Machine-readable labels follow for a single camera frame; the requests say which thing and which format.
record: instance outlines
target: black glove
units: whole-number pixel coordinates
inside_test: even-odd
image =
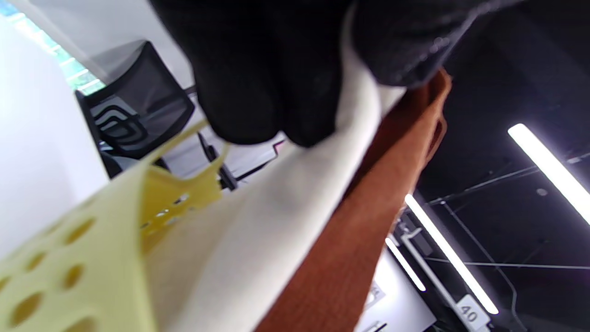
[[[304,147],[334,131],[339,40],[351,0],[151,0],[194,69],[213,130],[236,144],[278,131]],[[520,0],[361,0],[353,43],[377,81],[417,87],[478,15]]]

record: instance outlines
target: brown towel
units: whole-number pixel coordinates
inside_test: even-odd
[[[440,71],[381,123],[349,190],[257,332],[352,331],[385,238],[446,130]]]

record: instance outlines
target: yellow perforated plastic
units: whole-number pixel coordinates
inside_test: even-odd
[[[0,262],[1,332],[156,331],[143,253],[189,209],[221,198],[216,174],[228,148],[188,180],[152,164],[205,125],[153,151]]]

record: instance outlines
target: fluorescent light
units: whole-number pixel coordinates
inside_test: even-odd
[[[422,292],[426,291],[426,287],[424,287],[424,284],[422,283],[420,278],[418,278],[416,272],[412,270],[412,267],[408,264],[408,261],[405,260],[402,253],[399,252],[398,247],[394,245],[393,241],[390,238],[386,237],[385,244],[387,245],[387,248],[389,248],[389,250],[391,250],[394,256],[398,259],[399,264],[404,268],[409,278],[412,279],[414,285],[416,285],[416,287],[418,287],[418,289],[420,289]]]
[[[473,278],[471,272],[469,272],[469,270],[465,267],[465,264],[463,264],[459,256],[457,256],[457,253],[451,248],[441,232],[436,228],[436,226],[434,226],[434,223],[432,220],[430,220],[426,212],[424,212],[420,204],[418,204],[412,195],[406,195],[405,202],[409,208],[412,209],[412,212],[414,212],[424,228],[426,228],[430,236],[432,236],[434,242],[436,242],[438,247],[441,248],[442,252],[447,256],[453,267],[455,267],[457,272],[459,272],[459,275],[461,275],[467,286],[469,286],[473,294],[480,301],[481,305],[488,313],[494,315],[497,314],[498,308],[496,308],[490,297],[487,296],[486,292],[476,281],[476,279]]]
[[[590,224],[590,194],[584,187],[525,125],[520,123],[508,129],[508,134]]]

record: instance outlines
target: black fabric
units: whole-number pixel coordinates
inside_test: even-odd
[[[481,14],[520,0],[361,0],[353,42],[380,83],[417,87]],[[278,131],[304,147],[334,131],[339,38],[351,0],[151,0],[194,70],[213,130],[236,144]]]
[[[84,103],[100,138],[117,155],[133,159],[178,134],[195,109],[150,42],[123,75]]]

